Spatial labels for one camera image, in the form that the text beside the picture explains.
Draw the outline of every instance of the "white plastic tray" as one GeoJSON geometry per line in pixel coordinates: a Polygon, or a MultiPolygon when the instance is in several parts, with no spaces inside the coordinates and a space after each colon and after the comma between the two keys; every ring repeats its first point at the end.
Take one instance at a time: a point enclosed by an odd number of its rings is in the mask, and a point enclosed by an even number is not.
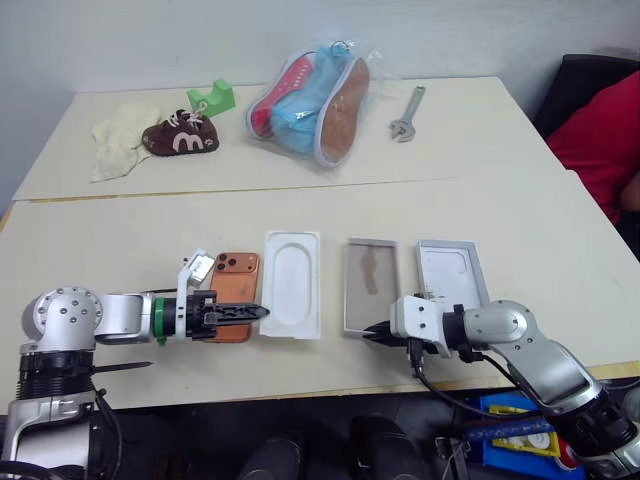
{"type": "Polygon", "coordinates": [[[260,335],[320,338],[320,237],[314,232],[268,232],[262,305],[271,313],[260,335]]]}
{"type": "Polygon", "coordinates": [[[473,242],[418,242],[420,287],[424,298],[442,303],[445,312],[455,304],[465,309],[489,303],[478,252],[473,242]]]}

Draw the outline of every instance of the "green ring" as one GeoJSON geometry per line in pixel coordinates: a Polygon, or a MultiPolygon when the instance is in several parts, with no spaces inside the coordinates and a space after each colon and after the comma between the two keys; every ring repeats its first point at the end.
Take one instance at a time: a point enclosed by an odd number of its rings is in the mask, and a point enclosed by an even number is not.
{"type": "Polygon", "coordinates": [[[156,338],[164,337],[164,297],[158,297],[153,314],[153,335],[156,338]]]}

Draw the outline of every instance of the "black chair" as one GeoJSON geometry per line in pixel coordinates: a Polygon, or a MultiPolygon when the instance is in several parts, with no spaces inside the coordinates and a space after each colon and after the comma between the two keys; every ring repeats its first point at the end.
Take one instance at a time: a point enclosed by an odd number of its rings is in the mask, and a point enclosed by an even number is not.
{"type": "MultiPolygon", "coordinates": [[[[602,55],[565,55],[533,125],[547,139],[600,90],[640,70],[640,62],[602,55]]],[[[640,213],[622,212],[620,236],[640,260],[640,213]]]]}

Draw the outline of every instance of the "red shoe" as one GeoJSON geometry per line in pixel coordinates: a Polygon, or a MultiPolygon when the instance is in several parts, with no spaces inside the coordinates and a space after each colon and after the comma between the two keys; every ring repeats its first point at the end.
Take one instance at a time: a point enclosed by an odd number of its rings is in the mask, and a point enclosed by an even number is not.
{"type": "Polygon", "coordinates": [[[254,137],[265,139],[271,136],[271,109],[285,95],[304,88],[313,71],[314,55],[313,50],[294,53],[267,92],[249,107],[245,122],[254,137]]]}

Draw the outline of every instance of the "person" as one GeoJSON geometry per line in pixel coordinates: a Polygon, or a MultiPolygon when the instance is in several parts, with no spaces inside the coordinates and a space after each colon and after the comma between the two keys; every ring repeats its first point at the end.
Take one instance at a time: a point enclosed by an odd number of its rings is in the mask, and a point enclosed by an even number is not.
{"type": "Polygon", "coordinates": [[[598,92],[547,144],[640,260],[640,71],[598,92]]]}

